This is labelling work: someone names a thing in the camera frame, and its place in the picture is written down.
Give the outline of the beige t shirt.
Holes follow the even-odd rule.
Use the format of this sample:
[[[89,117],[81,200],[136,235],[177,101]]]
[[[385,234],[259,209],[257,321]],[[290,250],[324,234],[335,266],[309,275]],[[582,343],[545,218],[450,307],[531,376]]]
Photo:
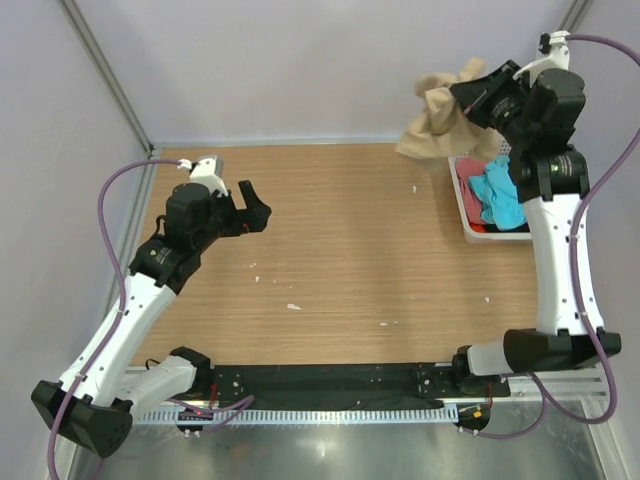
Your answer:
[[[424,101],[422,112],[411,120],[396,144],[395,151],[415,160],[455,157],[464,153],[489,162],[495,159],[502,144],[493,129],[483,129],[468,121],[449,88],[478,79],[486,62],[471,58],[457,73],[431,73],[415,83],[414,93]]]

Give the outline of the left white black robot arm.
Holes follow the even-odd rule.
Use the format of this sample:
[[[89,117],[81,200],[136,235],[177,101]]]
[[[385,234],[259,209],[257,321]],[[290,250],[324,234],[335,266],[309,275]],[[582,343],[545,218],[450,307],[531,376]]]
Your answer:
[[[155,321],[200,268],[206,249],[220,238],[266,228],[270,207],[250,181],[238,186],[242,209],[230,194],[203,184],[173,189],[99,331],[57,381],[41,380],[32,391],[31,400],[51,431],[105,459],[121,447],[135,419],[166,400],[209,389],[210,359],[187,347],[172,350],[135,380],[125,380],[124,374]]]

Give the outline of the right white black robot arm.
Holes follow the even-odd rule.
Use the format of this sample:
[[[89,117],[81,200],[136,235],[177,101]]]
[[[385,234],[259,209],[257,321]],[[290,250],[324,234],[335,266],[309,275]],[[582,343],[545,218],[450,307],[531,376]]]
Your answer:
[[[586,245],[587,163],[570,143],[586,103],[584,82],[559,67],[532,76],[513,61],[451,88],[464,116],[502,135],[509,175],[531,233],[537,319],[488,344],[458,349],[460,377],[571,371],[618,354],[594,298]]]

